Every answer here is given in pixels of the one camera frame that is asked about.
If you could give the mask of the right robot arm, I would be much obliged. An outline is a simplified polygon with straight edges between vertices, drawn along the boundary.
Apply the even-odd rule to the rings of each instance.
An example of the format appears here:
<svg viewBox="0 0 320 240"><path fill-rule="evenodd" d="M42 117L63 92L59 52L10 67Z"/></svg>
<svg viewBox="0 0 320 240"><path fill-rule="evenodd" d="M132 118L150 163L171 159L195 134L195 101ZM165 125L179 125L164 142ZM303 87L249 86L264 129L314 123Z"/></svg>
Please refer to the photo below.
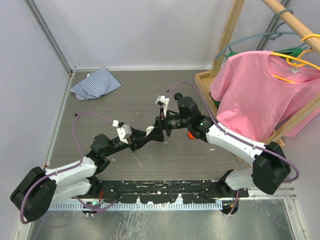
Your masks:
<svg viewBox="0 0 320 240"><path fill-rule="evenodd" d="M237 134L221 123L201 114L198 105L191 97L178 100L179 112L169 111L169 99L158 96L155 104L160 106L155 126L147 128L147 136L159 132L170 136L175 129L187 129L192 137L206 143L217 145L240 157L250 165L245 170L228 170L218 181L219 191L231 197L237 190L258 188L272 195L291 172L290 165L284 161L282 148L275 142L264 144Z"/></svg>

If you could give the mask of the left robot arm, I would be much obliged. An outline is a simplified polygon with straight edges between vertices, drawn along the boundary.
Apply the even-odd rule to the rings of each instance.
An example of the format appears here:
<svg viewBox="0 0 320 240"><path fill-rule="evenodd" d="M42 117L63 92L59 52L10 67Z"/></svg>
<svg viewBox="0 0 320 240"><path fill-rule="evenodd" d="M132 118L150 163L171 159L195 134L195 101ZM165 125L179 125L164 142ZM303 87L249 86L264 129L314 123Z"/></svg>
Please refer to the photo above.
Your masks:
<svg viewBox="0 0 320 240"><path fill-rule="evenodd" d="M26 225L38 220L50 206L64 200L82 195L97 197L100 182L95 176L110 164L107 157L127 148L135 151L156 141L155 129L149 126L142 131L124 124L117 128L118 136L113 139L96 135L89 153L80 160L48 170L32 168L10 195L10 201L20 212L21 223Z"/></svg>

